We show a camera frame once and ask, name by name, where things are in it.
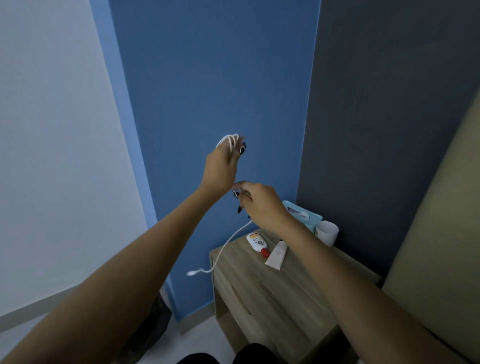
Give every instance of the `wooden nightstand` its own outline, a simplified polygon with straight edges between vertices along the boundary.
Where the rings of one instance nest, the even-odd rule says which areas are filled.
[[[257,231],[273,250],[280,238]],[[210,252],[211,264],[219,251]],[[332,251],[371,282],[380,280],[344,252],[335,247]],[[340,329],[322,293],[290,249],[280,271],[266,266],[265,260],[245,236],[227,244],[212,275],[218,323],[235,352],[258,342],[289,364],[308,362]]]

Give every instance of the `drawer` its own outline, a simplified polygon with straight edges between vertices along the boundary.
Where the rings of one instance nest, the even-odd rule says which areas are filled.
[[[224,300],[247,340],[250,343],[257,342],[265,345],[271,351],[276,352],[275,345],[265,335],[255,318],[252,316],[251,312],[239,299],[238,295],[235,293],[235,290],[221,270],[218,269],[218,267],[213,273],[213,280],[216,290]]]

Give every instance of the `cord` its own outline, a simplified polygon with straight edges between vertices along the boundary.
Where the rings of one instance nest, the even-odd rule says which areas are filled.
[[[247,222],[245,225],[243,225],[240,229],[238,229],[236,232],[234,232],[232,236],[230,236],[230,238],[225,242],[225,244],[223,244],[222,249],[220,249],[220,252],[218,253],[218,255],[217,255],[217,257],[216,257],[216,261],[215,261],[215,263],[213,264],[213,267],[211,267],[209,270],[204,270],[203,268],[200,268],[200,269],[197,269],[197,270],[191,270],[190,272],[187,272],[187,276],[194,276],[195,274],[200,273],[200,272],[203,272],[203,273],[211,273],[212,270],[214,270],[214,268],[216,267],[216,264],[217,264],[217,262],[218,262],[218,259],[220,258],[220,254],[222,254],[223,248],[225,248],[225,246],[230,242],[230,240],[232,240],[232,238],[233,238],[235,235],[237,235],[238,232],[240,232],[240,230],[243,230],[244,228],[246,228],[247,226],[249,226],[252,222],[253,222],[253,220],[250,220],[250,221]]]
[[[228,139],[228,144],[230,145],[230,153],[233,152],[233,149],[235,148],[235,146],[237,145],[237,142],[239,140],[239,135],[238,134],[229,134],[229,135],[225,135],[222,139],[220,139],[220,141],[218,142],[218,144],[216,145],[216,147],[218,147],[220,144],[222,144],[224,142],[225,139]],[[225,242],[225,244],[223,244],[222,246],[222,249],[220,249],[220,252],[218,253],[217,257],[216,257],[216,261],[215,263],[213,264],[212,268],[209,269],[209,270],[204,270],[203,268],[200,268],[200,269],[197,269],[197,270],[191,270],[189,272],[187,272],[187,276],[191,277],[191,276],[194,276],[195,274],[197,273],[211,273],[212,270],[216,267],[216,264],[218,262],[218,259],[220,258],[220,254],[222,254],[222,251],[223,251],[223,248],[225,248],[225,245],[227,245],[230,240],[232,240],[232,238],[237,235],[237,233],[240,231],[240,230],[243,230],[244,228],[246,228],[247,226],[249,226],[250,224],[252,223],[252,220],[250,220],[249,222],[247,222],[247,224],[243,225],[240,229],[238,229],[236,232],[233,233],[232,236],[229,237],[229,239]]]

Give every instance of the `black pants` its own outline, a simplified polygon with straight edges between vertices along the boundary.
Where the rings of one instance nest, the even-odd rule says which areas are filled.
[[[261,344],[250,344],[245,346],[233,359],[233,364],[280,364],[269,348]],[[204,352],[191,354],[184,357],[177,364],[219,364],[218,361]]]

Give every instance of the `white wall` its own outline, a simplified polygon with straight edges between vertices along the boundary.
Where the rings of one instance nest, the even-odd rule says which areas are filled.
[[[146,229],[88,0],[0,3],[0,315]]]

